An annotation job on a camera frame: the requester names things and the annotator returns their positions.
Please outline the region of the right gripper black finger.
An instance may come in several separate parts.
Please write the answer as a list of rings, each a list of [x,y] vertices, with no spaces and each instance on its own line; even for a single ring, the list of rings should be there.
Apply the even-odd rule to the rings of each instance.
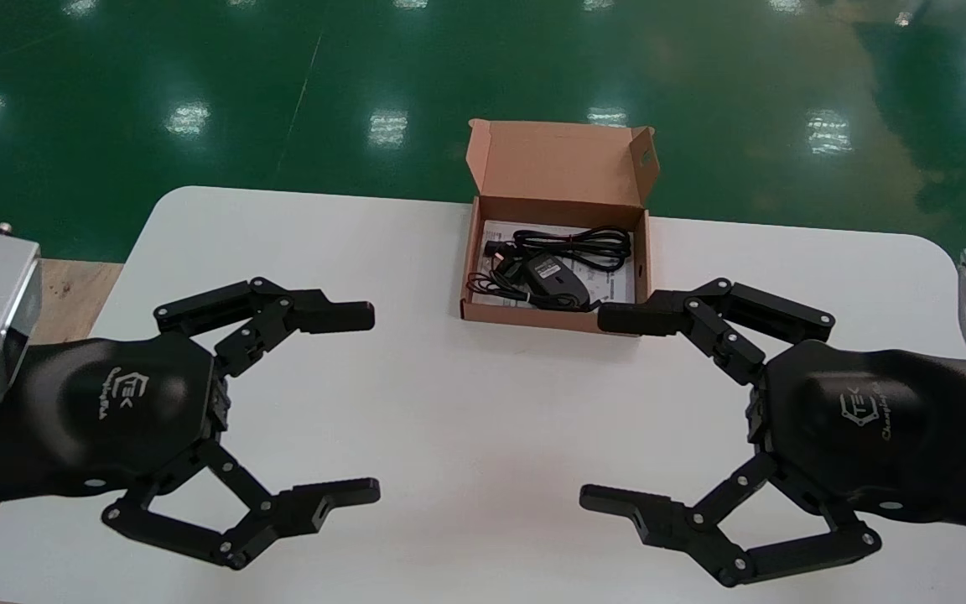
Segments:
[[[656,290],[636,305],[607,302],[598,309],[598,328],[603,332],[682,334],[732,381],[748,385],[766,366],[766,354],[740,334],[737,325],[795,345],[827,341],[835,319],[824,310],[722,278],[694,290]]]

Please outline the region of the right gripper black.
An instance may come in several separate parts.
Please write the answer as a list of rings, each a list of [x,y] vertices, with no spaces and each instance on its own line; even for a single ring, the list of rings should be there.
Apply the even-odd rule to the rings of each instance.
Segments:
[[[768,361],[752,389],[749,440],[759,452],[693,506],[595,484],[580,488],[579,504],[630,519],[641,543],[689,555],[724,587],[877,553],[880,536],[854,511],[966,527],[965,360],[802,341]],[[732,542],[722,520],[771,481],[819,511],[828,532]]]

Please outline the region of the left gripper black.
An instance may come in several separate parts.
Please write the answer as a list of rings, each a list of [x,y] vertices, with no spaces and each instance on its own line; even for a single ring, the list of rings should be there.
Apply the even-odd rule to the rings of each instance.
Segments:
[[[153,318],[168,334],[28,349],[0,402],[0,502],[126,490],[104,509],[112,531],[242,570],[277,540],[318,533],[334,509],[379,501],[372,477],[272,494],[214,440],[229,424],[222,376],[238,378],[296,332],[368,331],[371,303],[254,278],[158,306]],[[234,324],[214,356],[189,339]],[[150,511],[162,490],[203,469],[246,506],[233,527],[219,532]]]

